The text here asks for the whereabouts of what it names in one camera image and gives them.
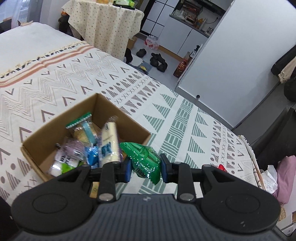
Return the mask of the white long snack packet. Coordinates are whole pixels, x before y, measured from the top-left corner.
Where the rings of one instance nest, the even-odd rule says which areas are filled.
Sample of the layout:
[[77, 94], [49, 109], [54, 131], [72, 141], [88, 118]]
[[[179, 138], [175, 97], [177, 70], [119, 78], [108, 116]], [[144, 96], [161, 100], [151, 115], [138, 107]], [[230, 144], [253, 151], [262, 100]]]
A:
[[122, 153], [117, 133], [117, 116], [111, 116], [103, 125], [98, 138], [99, 166], [110, 162], [121, 162]]

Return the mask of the blue foil snack packet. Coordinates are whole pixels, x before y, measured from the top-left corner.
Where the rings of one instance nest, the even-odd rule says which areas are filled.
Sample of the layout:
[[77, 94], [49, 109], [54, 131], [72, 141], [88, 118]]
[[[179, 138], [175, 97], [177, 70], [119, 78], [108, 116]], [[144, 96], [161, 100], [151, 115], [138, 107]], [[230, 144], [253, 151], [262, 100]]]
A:
[[99, 158], [98, 158], [98, 147], [97, 146], [89, 146], [85, 147], [85, 157], [86, 162], [91, 168], [99, 167]]

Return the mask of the dark green foil snack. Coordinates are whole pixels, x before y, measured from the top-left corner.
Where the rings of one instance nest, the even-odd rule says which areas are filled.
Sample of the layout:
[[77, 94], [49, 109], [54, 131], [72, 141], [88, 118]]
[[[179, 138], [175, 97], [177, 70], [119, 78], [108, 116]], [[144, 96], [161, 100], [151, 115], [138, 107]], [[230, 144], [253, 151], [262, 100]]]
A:
[[158, 184], [161, 178], [161, 158], [152, 147], [122, 142], [120, 148], [131, 159], [138, 177], [148, 178], [154, 185]]

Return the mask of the red white striped snack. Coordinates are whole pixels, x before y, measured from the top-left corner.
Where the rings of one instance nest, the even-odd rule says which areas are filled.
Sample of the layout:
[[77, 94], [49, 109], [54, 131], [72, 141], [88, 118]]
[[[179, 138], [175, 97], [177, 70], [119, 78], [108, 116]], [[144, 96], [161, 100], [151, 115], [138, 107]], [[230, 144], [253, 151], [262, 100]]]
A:
[[222, 164], [219, 164], [218, 169], [228, 173], [228, 171], [226, 170], [226, 168]]

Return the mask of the purple white snack packet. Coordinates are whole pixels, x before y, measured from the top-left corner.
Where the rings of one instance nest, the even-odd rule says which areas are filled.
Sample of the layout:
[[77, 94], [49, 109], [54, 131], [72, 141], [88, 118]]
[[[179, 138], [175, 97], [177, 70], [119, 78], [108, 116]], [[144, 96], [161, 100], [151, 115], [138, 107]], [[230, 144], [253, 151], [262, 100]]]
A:
[[85, 162], [85, 146], [81, 141], [64, 138], [62, 144], [56, 143], [54, 161], [48, 174], [57, 177], [83, 165]]

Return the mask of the green cracker snack packet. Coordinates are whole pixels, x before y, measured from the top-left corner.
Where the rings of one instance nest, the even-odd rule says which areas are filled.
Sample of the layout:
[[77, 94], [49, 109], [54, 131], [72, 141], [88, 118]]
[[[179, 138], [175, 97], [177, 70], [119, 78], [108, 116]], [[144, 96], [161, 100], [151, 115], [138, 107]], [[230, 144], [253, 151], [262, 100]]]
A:
[[78, 117], [66, 125], [72, 137], [88, 146], [94, 146], [97, 143], [98, 135], [92, 122], [91, 112]]

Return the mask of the brown cardboard box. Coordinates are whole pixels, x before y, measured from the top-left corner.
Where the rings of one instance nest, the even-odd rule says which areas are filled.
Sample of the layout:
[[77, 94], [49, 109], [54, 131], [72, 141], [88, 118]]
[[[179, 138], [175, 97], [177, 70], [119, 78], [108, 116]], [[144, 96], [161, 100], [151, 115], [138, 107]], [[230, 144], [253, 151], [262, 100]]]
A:
[[151, 137], [148, 130], [102, 94], [93, 94], [50, 119], [23, 142], [21, 146], [23, 156], [44, 182], [54, 178], [48, 171], [54, 162], [56, 144], [62, 143], [65, 137], [71, 135], [66, 125], [88, 112], [92, 114], [91, 120], [97, 132], [101, 131], [108, 119], [114, 116], [120, 141], [146, 145]]

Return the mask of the white crumpled cloth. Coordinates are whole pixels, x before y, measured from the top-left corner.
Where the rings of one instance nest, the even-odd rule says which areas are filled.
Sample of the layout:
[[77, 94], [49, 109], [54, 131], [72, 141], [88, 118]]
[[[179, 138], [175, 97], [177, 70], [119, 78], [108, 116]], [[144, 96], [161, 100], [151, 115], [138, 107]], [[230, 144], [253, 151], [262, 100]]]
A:
[[264, 171], [261, 175], [265, 190], [276, 197], [278, 191], [278, 173], [274, 166], [268, 165], [267, 170]]

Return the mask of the dark headboard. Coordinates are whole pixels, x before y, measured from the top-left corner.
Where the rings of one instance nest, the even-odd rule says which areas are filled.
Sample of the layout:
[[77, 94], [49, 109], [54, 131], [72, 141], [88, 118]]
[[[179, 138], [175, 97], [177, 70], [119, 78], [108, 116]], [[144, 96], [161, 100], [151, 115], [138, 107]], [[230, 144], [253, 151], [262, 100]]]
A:
[[258, 166], [278, 166], [286, 156], [295, 155], [295, 109], [285, 108], [268, 130], [251, 146]]

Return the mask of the red orange box on floor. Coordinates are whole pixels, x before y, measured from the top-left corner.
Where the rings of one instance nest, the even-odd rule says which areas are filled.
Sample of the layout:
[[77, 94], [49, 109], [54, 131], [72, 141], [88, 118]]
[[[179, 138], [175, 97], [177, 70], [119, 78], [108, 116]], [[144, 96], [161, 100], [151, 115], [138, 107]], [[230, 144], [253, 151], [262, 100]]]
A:
[[190, 52], [187, 52], [187, 54], [185, 55], [185, 57], [182, 59], [182, 61], [179, 63], [179, 65], [177, 66], [177, 68], [175, 69], [173, 75], [177, 78], [179, 78], [183, 72], [185, 71], [187, 65], [189, 64], [189, 62], [191, 61], [191, 57], [190, 57]]

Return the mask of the pink pillow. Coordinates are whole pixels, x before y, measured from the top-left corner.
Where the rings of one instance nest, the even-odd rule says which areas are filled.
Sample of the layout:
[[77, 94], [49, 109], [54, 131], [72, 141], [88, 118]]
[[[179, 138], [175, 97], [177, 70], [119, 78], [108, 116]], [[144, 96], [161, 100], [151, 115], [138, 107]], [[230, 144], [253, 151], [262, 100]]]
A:
[[277, 200], [282, 204], [289, 202], [295, 178], [295, 155], [284, 157], [277, 166]]

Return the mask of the patterned cream bed blanket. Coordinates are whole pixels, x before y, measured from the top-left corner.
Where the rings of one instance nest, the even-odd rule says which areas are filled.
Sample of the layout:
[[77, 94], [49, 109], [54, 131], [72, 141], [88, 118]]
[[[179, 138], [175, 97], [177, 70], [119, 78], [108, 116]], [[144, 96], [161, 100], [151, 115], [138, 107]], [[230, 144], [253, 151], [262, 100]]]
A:
[[85, 42], [1, 46], [1, 198], [12, 203], [45, 180], [67, 123], [119, 111], [121, 141], [138, 142], [192, 168], [222, 166], [259, 186], [254, 155], [210, 114]]

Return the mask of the black shoes pile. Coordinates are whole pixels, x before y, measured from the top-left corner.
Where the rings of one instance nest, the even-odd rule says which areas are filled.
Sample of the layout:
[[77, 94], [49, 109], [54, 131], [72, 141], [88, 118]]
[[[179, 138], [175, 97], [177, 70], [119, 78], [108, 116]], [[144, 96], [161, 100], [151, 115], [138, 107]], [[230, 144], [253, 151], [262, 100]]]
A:
[[[140, 49], [137, 51], [136, 56], [143, 58], [147, 54], [145, 49]], [[168, 64], [161, 54], [151, 53], [150, 64], [153, 67], [156, 67], [158, 71], [165, 72], [168, 68]]]

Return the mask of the dotted cream tablecloth table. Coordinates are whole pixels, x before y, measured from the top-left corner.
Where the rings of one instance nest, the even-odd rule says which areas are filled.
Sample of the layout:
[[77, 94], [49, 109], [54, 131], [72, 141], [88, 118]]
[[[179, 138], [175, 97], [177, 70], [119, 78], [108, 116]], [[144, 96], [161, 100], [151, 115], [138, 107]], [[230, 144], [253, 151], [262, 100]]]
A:
[[140, 32], [144, 13], [96, 1], [67, 1], [68, 23], [93, 47], [123, 60], [128, 40]]

